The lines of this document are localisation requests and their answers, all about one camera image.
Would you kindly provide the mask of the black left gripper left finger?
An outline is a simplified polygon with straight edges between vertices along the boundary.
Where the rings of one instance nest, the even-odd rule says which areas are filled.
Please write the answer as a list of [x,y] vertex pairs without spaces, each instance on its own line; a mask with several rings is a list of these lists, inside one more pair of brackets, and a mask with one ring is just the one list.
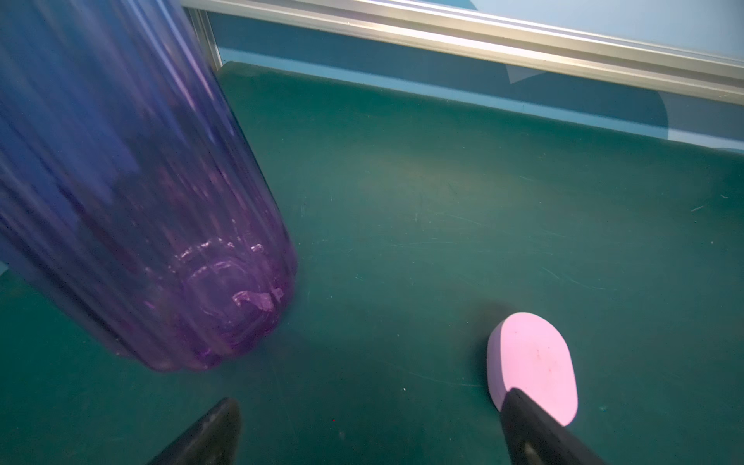
[[238,401],[225,397],[148,465],[232,465],[236,463],[240,433]]

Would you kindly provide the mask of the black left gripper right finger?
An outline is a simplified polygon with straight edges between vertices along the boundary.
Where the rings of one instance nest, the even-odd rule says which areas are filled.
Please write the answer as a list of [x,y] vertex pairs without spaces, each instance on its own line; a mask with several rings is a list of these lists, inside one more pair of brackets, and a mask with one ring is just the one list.
[[507,393],[500,420],[511,464],[606,464],[521,389]]

